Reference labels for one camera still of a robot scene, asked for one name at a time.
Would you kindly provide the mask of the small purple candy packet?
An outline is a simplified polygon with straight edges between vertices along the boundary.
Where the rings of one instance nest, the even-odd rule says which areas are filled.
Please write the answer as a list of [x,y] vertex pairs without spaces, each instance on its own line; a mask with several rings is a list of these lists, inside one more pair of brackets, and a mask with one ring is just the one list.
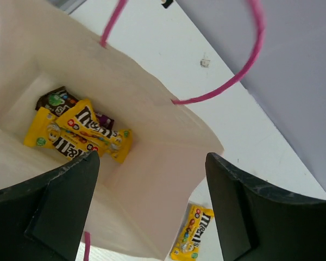
[[113,119],[94,111],[90,101],[80,101],[70,94],[64,86],[42,95],[36,103],[35,110],[38,111],[40,108],[46,108],[57,117],[71,110],[67,116],[77,117],[86,127],[90,123],[94,123],[102,128],[112,130],[115,123]]

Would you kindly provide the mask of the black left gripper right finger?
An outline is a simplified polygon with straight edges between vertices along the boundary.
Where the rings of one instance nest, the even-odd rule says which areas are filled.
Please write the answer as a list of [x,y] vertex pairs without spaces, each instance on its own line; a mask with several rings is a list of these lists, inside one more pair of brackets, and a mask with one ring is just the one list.
[[205,170],[224,260],[326,260],[326,200],[277,187],[216,153]]

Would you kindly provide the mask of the yellow M&M packet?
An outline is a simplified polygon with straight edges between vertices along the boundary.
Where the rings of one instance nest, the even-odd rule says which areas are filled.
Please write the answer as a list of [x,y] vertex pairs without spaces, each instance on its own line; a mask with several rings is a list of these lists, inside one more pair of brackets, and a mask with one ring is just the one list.
[[57,117],[48,109],[41,107],[29,127],[23,144],[28,147],[54,148],[68,160],[91,151],[96,151],[100,157],[105,153],[105,149],[99,145],[59,127],[55,123],[56,119]]
[[198,204],[189,204],[183,226],[172,247],[172,260],[196,260],[202,235],[214,218],[214,211]]
[[124,162],[133,142],[133,135],[130,129],[108,130],[94,123],[90,123],[86,127],[77,117],[67,116],[67,113],[70,112],[71,110],[68,110],[57,118],[56,123],[59,127],[99,145],[118,163]]

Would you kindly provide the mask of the beige and pink paper bag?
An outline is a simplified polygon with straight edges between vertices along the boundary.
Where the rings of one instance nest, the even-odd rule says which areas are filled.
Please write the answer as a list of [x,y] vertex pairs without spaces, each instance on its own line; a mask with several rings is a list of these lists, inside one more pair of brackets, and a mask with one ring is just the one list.
[[205,176],[206,154],[223,152],[208,123],[171,102],[206,83],[197,74],[204,45],[177,4],[130,1],[101,47],[97,34],[46,1],[0,1],[0,189],[66,162],[23,143],[37,99],[64,85],[133,134],[122,164],[100,159],[85,224],[93,244],[164,259]]

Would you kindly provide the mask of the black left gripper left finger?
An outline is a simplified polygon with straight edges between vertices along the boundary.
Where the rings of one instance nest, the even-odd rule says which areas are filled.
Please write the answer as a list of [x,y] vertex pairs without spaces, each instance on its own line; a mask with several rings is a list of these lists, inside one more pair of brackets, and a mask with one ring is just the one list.
[[88,152],[0,190],[0,260],[75,260],[100,166]]

